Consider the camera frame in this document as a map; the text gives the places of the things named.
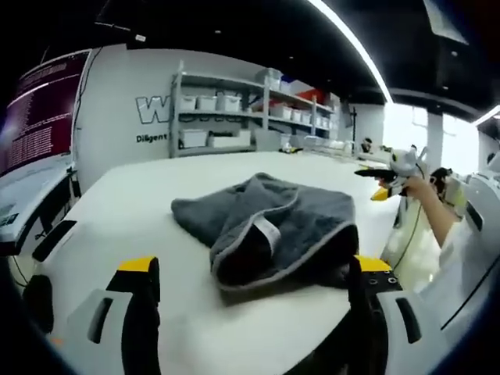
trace window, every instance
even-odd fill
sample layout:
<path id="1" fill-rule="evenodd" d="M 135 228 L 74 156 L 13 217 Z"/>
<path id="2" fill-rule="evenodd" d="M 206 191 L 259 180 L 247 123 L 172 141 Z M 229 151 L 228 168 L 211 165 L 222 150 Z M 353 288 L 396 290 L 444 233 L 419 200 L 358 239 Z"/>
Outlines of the window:
<path id="1" fill-rule="evenodd" d="M 403 104 L 386 104 L 384 117 L 384 145 L 409 149 L 415 145 L 418 152 L 427 146 L 427 110 Z"/>
<path id="2" fill-rule="evenodd" d="M 477 172 L 479 134 L 470 123 L 443 115 L 443 155 L 441 165 L 460 175 Z"/>

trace poster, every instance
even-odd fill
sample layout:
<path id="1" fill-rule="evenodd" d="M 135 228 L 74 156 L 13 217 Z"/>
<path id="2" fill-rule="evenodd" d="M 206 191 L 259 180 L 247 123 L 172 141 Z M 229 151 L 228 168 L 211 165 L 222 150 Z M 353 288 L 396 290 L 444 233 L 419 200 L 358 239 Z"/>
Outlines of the poster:
<path id="1" fill-rule="evenodd" d="M 0 128 L 0 177 L 70 153 L 73 110 L 87 57 L 87 51 L 68 55 L 21 77 Z"/>

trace ceiling light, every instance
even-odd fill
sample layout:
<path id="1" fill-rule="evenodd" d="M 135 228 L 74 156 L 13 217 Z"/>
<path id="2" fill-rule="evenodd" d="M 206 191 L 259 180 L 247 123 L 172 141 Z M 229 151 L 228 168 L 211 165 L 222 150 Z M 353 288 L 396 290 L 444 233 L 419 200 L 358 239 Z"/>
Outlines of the ceiling light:
<path id="1" fill-rule="evenodd" d="M 497 105 L 496 107 L 494 107 L 490 112 L 486 113 L 484 116 L 480 117 L 479 119 L 474 121 L 472 124 L 475 127 L 478 125 L 481 125 L 484 121 L 488 121 L 490 118 L 492 118 L 497 113 L 500 113 L 500 105 Z"/>
<path id="2" fill-rule="evenodd" d="M 311 3 L 311 5 L 313 5 L 316 9 L 318 9 L 323 15 L 325 15 L 330 20 L 330 22 L 332 22 L 349 40 L 349 42 L 361 56 L 361 59 L 365 62 L 366 66 L 368 66 L 368 69 L 372 73 L 373 78 L 375 78 L 375 81 L 377 82 L 379 88 L 382 90 L 385 100 L 388 103 L 394 103 L 391 94 L 389 93 L 389 89 L 385 84 L 384 79 L 382 78 L 382 75 L 378 71 L 370 55 L 368 55 L 368 52 L 365 50 L 359 39 L 351 31 L 351 29 L 349 29 L 349 27 L 344 23 L 344 21 L 342 21 L 341 18 L 337 16 L 337 14 L 321 0 L 307 0 L 307 1 Z"/>

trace black ceiling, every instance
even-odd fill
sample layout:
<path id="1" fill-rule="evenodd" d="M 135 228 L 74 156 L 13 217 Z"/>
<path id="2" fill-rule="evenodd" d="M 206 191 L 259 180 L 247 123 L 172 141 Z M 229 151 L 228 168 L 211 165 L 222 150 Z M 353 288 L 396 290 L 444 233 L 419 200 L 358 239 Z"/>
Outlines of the black ceiling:
<path id="1" fill-rule="evenodd" d="M 448 2 L 443 9 L 453 9 L 450 17 L 461 20 L 461 31 L 473 42 L 469 46 L 434 35 L 423 0 L 325 2 L 363 43 L 389 88 L 433 95 L 395 95 L 397 102 L 468 118 L 473 116 L 452 101 L 480 112 L 495 104 L 498 88 L 493 82 L 500 77 L 498 65 L 485 48 L 484 30 L 474 26 L 479 24 L 476 19 L 464 27 L 464 15 L 470 11 L 461 0 Z M 87 0 L 37 6 L 28 12 L 23 9 L 23 33 L 10 41 L 16 44 L 12 47 L 19 58 L 10 70 L 10 83 L 37 65 L 47 47 L 45 58 L 49 59 L 81 48 L 128 42 L 130 48 L 182 48 L 228 55 L 278 68 L 353 102 L 384 101 L 355 49 L 305 0 Z M 146 36 L 146 42 L 134 42 L 135 34 Z M 437 102 L 436 97 L 449 100 Z"/>

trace towel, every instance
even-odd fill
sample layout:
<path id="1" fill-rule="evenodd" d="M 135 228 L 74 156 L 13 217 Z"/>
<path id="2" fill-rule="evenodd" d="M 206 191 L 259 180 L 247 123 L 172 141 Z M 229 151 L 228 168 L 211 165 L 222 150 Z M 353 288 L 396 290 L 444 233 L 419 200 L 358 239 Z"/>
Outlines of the towel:
<path id="1" fill-rule="evenodd" d="M 285 277 L 339 286 L 358 251 L 350 195 L 265 173 L 195 200 L 175 199 L 171 209 L 181 227 L 210 247 L 211 273 L 225 291 Z"/>

